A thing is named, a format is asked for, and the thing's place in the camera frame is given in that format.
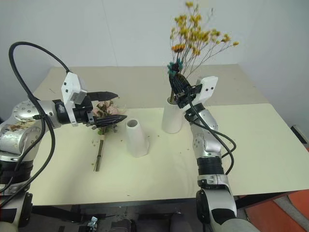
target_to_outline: black cable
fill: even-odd
[[[208,228],[209,232],[213,232],[213,229],[212,229],[210,224],[207,224],[207,228]]]
[[[198,127],[201,127],[201,128],[203,128],[203,129],[205,129],[205,130],[208,130],[206,127],[204,127],[203,125],[198,124],[198,123],[195,122],[195,121],[190,121],[190,122],[193,123],[194,125],[197,125]],[[236,146],[236,143],[235,143],[230,137],[228,137],[226,134],[220,133],[220,132],[218,132],[218,131],[216,131],[216,130],[212,130],[212,131],[213,131],[214,133],[216,133],[216,134],[218,134],[218,135],[220,135],[220,136],[226,138],[228,141],[230,141],[231,144],[233,145],[233,148],[231,149],[231,152],[235,151],[235,149],[236,149],[236,147],[237,147],[237,146]],[[228,152],[224,153],[221,157],[224,158],[224,157],[227,156],[227,155],[229,155]]]
[[[21,155],[21,157],[18,159],[15,168],[14,168],[14,172],[17,172],[21,162],[23,161],[24,157],[28,154],[28,152],[36,145],[38,144],[38,142],[43,138],[44,133],[45,133],[45,120],[43,118],[41,118],[41,123],[42,123],[42,130],[41,133],[39,135],[39,137],[34,141],[34,143],[32,143]],[[5,190],[7,190],[9,188],[9,186],[11,186],[12,182],[13,182],[14,177],[12,176],[10,181],[6,184],[5,187],[3,187],[2,189],[0,189],[0,193],[4,192]]]
[[[114,216],[116,216],[116,215],[109,215],[109,216],[105,216],[105,217],[104,217],[104,219],[105,219],[105,218],[114,217]]]
[[[45,134],[45,122],[46,125],[50,131],[50,135],[51,135],[51,150],[49,152],[49,155],[45,161],[45,163],[42,165],[42,167],[36,172],[36,174],[30,178],[21,188],[19,188],[14,194],[12,194],[10,197],[8,197],[4,202],[2,202],[0,204],[0,208],[4,207],[11,199],[13,199],[18,193],[20,193],[21,191],[23,191],[32,181],[35,180],[35,178],[45,169],[45,167],[47,166],[47,164],[49,163],[50,159],[53,156],[54,150],[55,150],[55,145],[56,145],[56,139],[55,139],[55,133],[54,133],[54,129],[53,129],[53,125],[52,122],[49,118],[48,115],[46,115],[45,111],[42,109],[41,105],[38,102],[38,99],[32,94],[32,92],[30,91],[30,89],[28,88],[28,86],[26,85],[26,83],[24,82],[23,78],[21,77],[20,73],[17,70],[16,64],[15,64],[15,60],[14,60],[14,50],[17,46],[20,45],[27,45],[27,46],[32,46],[35,47],[39,50],[44,51],[45,53],[49,54],[51,57],[53,57],[55,60],[57,60],[66,70],[66,72],[70,72],[70,70],[68,69],[68,67],[58,58],[56,57],[54,54],[52,54],[51,52],[49,52],[48,50],[46,50],[45,48],[38,46],[36,44],[32,44],[29,42],[16,42],[14,44],[11,45],[10,49],[9,49],[9,60],[10,60],[10,64],[12,67],[12,70],[15,74],[15,76],[17,77],[19,83],[21,84],[21,86],[23,87],[23,89],[25,90],[25,92],[28,95],[28,98],[30,99],[30,101],[33,103],[33,105],[37,108],[40,116],[41,116],[41,122],[42,122],[42,130],[40,133],[40,136],[37,138],[37,140],[31,144],[31,146],[29,146],[26,151],[23,153],[23,155],[19,158],[18,162],[16,163],[15,166],[15,171],[18,170],[23,158],[27,155],[27,153],[42,139],[42,137]],[[9,183],[3,188],[1,189],[2,191],[5,191],[12,183],[13,181],[13,177],[10,179]]]
[[[198,117],[198,119],[200,120],[200,122],[205,126],[205,128],[213,135],[213,137],[215,137],[219,143],[221,143],[221,145],[226,149],[226,151],[228,152],[228,154],[230,155],[231,157],[231,165],[230,167],[228,168],[228,170],[226,171],[226,175],[228,175],[230,173],[230,171],[232,170],[233,166],[234,166],[234,157],[233,157],[233,154],[231,152],[231,150],[228,148],[228,146],[217,136],[217,134],[215,132],[213,132],[213,130],[207,125],[207,123],[203,120],[203,118],[198,114],[196,108],[193,106],[192,104],[192,100],[191,98],[189,97],[189,104],[191,106],[191,108],[193,109],[195,115]]]

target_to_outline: beige tabletop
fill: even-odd
[[[64,125],[55,130],[56,149],[50,164],[31,184],[34,205],[195,197],[197,164],[190,126],[183,120],[179,133],[167,134],[161,130],[163,108],[154,108],[163,106],[161,101],[165,98],[154,93],[160,88],[154,78],[161,75],[158,78],[161,80],[165,69],[94,67],[73,70],[85,80],[89,91],[109,90],[120,95],[118,100],[127,105],[128,117],[137,118],[144,127],[150,141],[149,153],[141,158],[128,153],[125,122],[122,122],[117,133],[108,134],[101,170],[96,173],[93,163],[98,151],[98,134],[84,125]],[[217,120],[219,131],[229,135],[238,145],[234,152],[235,166],[229,174],[233,194],[309,189],[307,151],[239,66],[210,66],[207,70],[209,75],[219,76],[215,100],[208,102],[213,105],[208,109]],[[148,78],[147,75],[144,77],[148,81],[142,79],[143,73],[149,73]],[[61,98],[64,75],[61,69],[52,69],[36,90],[36,96],[43,100]],[[135,82],[135,85],[129,85],[129,82]],[[150,85],[147,91],[142,88],[145,85]],[[168,95],[169,88],[164,85],[161,88]],[[50,137],[46,134],[34,161],[34,172],[43,164],[49,149]],[[229,157],[224,158],[225,170],[229,164]]]

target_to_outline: orange floor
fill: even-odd
[[[250,207],[246,212],[261,232],[306,232],[273,201]]]
[[[292,204],[309,220],[309,189],[289,195]]]

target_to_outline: tall white vase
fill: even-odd
[[[137,119],[126,122],[126,145],[134,157],[141,157],[148,153],[149,141]]]
[[[182,123],[183,112],[177,104],[169,103],[169,98],[167,98],[162,118],[162,130],[170,134],[177,133],[182,128]]]

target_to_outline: pink flower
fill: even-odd
[[[100,101],[99,103],[98,103],[98,107],[102,107],[102,106],[106,106],[106,108],[107,107],[109,107],[110,105],[111,105],[111,101]]]
[[[93,109],[92,112],[93,112],[94,116],[97,116],[97,117],[102,116],[102,112],[98,108]]]
[[[114,105],[110,105],[107,108],[107,113],[109,113],[111,115],[116,115],[116,114],[118,114],[118,109]]]

